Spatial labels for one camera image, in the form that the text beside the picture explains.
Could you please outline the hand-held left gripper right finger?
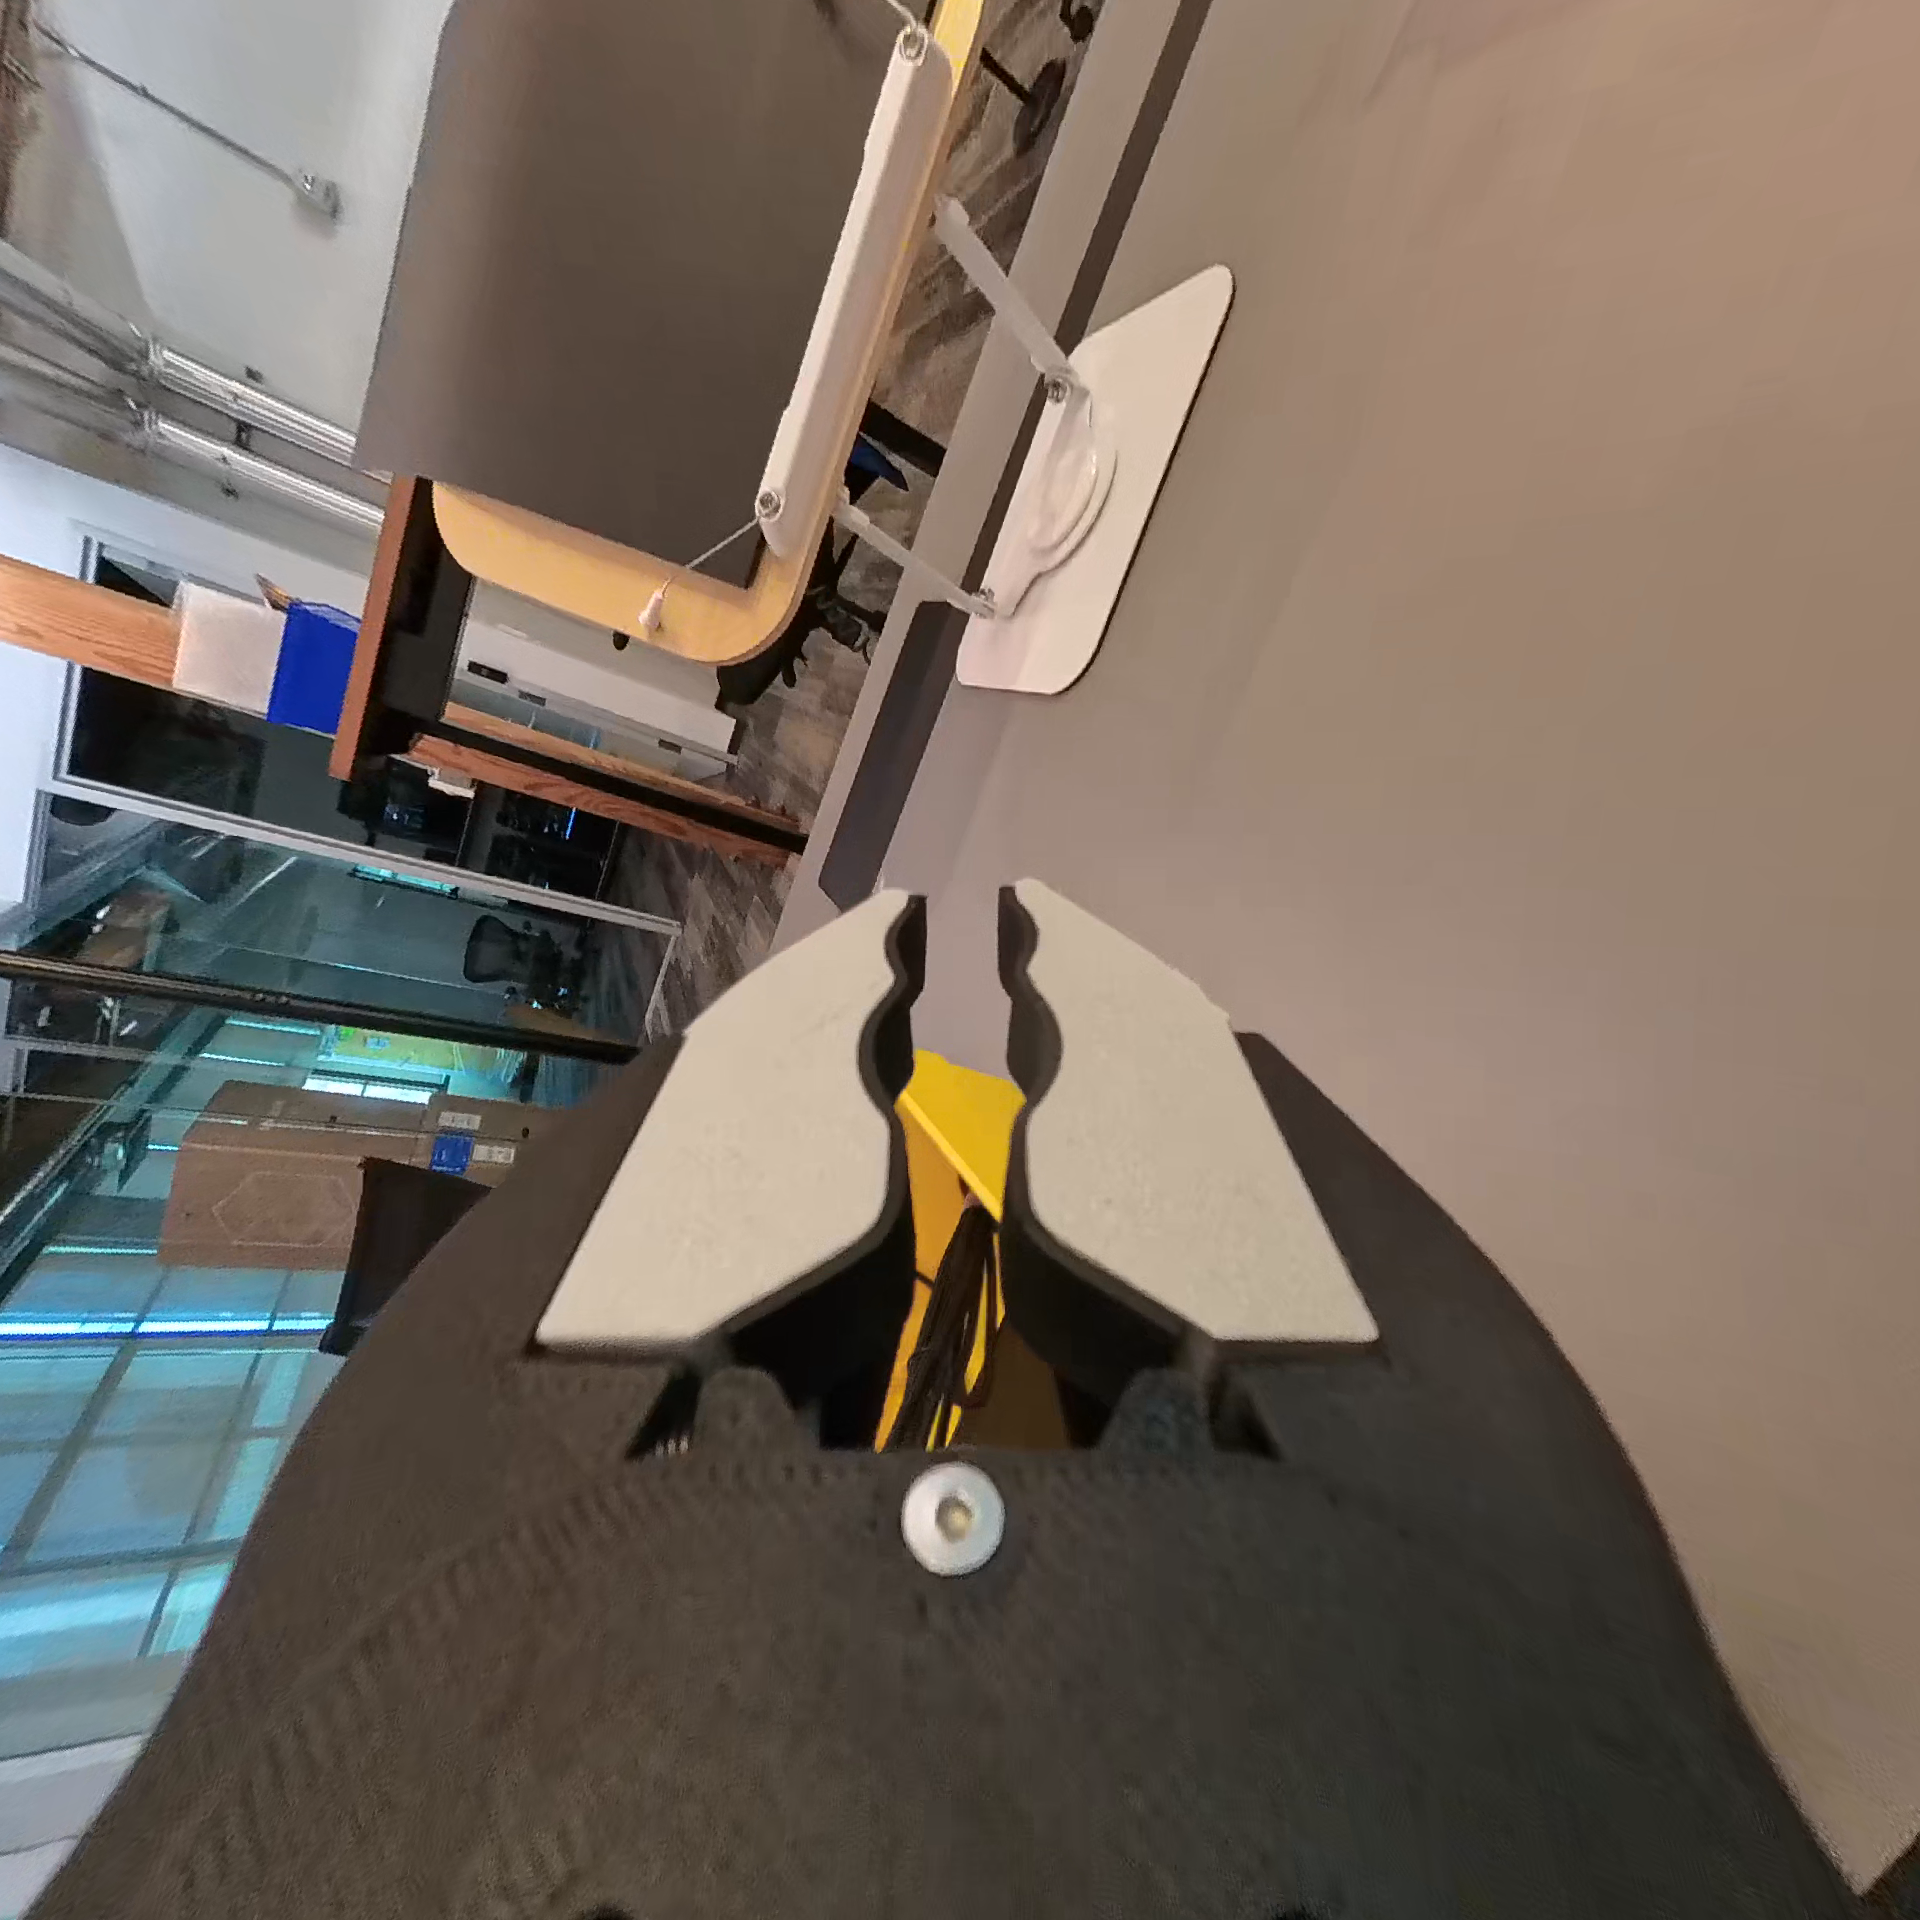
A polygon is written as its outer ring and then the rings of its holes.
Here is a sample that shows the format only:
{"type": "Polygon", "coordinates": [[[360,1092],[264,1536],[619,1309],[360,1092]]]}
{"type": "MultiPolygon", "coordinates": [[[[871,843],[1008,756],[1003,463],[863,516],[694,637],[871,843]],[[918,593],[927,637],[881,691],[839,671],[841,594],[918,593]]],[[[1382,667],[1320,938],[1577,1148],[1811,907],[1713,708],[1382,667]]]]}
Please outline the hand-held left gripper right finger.
{"type": "Polygon", "coordinates": [[[1072,1389],[1352,1356],[1382,1333],[1231,1016],[1041,881],[999,892],[1016,1330],[1072,1389]]]}

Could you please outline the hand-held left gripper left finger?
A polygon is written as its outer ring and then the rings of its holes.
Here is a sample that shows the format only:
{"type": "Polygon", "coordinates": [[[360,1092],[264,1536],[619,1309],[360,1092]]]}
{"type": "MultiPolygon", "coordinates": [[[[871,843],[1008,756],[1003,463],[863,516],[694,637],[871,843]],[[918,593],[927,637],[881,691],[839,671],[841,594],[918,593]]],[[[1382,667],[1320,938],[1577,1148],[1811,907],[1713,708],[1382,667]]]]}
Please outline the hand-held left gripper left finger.
{"type": "Polygon", "coordinates": [[[927,904],[884,890],[680,1036],[535,1344],[792,1373],[890,1360],[915,1282],[899,1097],[927,904]]]}

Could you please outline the yellow plastic bin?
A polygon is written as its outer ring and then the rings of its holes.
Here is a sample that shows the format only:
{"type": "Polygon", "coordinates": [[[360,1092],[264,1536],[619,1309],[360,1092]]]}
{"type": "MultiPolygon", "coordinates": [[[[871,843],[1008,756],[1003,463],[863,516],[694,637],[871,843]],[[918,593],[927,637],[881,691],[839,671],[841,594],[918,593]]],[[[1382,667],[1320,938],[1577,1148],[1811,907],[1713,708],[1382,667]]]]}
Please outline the yellow plastic bin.
{"type": "Polygon", "coordinates": [[[873,1444],[1064,1450],[1059,1386],[1016,1333],[1003,1295],[1002,1217],[1023,1096],[921,1052],[897,1112],[918,1279],[873,1444]]]}

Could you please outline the black office chair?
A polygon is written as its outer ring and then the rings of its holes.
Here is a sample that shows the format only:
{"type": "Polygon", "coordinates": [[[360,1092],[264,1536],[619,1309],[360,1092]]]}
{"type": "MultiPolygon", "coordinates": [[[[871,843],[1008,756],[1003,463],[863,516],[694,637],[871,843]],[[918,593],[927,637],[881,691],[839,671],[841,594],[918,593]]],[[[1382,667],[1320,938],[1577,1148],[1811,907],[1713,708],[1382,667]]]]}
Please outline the black office chair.
{"type": "Polygon", "coordinates": [[[481,915],[466,933],[462,981],[500,987],[511,1002],[548,1016],[577,1016],[588,975],[585,939],[563,939],[532,921],[481,915]]]}

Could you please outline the cardboard box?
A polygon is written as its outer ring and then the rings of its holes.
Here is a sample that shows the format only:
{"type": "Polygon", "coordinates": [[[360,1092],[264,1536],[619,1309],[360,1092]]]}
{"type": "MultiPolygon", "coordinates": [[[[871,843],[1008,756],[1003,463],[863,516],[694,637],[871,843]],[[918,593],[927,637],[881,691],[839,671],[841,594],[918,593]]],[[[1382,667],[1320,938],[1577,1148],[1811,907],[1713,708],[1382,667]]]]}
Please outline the cardboard box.
{"type": "Polygon", "coordinates": [[[363,1165],[391,1162],[500,1185],[559,1109],[433,1096],[423,1106],[226,1084],[174,1157],[158,1260],[183,1267],[344,1267],[363,1165]]]}

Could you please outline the wooden topped desk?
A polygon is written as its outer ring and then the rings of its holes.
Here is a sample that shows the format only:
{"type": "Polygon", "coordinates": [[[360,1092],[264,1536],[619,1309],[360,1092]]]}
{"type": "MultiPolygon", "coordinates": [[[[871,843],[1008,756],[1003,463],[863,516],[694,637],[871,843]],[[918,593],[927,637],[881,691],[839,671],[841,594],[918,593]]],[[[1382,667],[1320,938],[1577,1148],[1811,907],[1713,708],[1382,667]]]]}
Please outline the wooden topped desk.
{"type": "Polygon", "coordinates": [[[809,832],[786,811],[458,706],[473,585],[444,543],[433,485],[393,481],[328,762],[336,779],[402,762],[720,858],[783,868],[808,850],[809,832]]]}

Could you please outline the blue box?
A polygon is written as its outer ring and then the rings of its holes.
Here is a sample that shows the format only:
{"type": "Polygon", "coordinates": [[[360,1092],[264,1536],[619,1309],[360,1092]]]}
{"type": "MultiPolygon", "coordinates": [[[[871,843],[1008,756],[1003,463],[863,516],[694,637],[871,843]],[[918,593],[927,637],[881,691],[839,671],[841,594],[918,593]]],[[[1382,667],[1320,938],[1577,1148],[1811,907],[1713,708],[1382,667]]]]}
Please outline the blue box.
{"type": "Polygon", "coordinates": [[[346,713],[360,618],[324,603],[284,610],[268,722],[336,737],[346,713]]]}

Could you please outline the white storage box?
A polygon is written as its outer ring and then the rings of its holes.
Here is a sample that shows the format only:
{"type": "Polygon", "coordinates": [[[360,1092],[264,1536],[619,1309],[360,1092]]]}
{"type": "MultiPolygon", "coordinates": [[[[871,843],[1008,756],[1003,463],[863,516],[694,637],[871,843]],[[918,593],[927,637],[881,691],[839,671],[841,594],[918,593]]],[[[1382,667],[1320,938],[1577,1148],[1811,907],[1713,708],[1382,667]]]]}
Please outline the white storage box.
{"type": "Polygon", "coordinates": [[[172,691],[185,699],[265,719],[281,655],[287,607],[204,583],[182,583],[172,607],[172,691]]]}

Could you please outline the white tablet stand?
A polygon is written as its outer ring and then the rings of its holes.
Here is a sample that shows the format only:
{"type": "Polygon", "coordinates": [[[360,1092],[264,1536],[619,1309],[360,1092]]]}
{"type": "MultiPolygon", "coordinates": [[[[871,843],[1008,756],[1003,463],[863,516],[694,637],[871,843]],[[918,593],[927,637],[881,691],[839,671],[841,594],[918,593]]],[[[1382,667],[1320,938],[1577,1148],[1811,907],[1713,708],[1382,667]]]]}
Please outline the white tablet stand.
{"type": "Polygon", "coordinates": [[[985,5],[462,3],[356,433],[478,585],[697,666],[800,608],[985,5]]]}

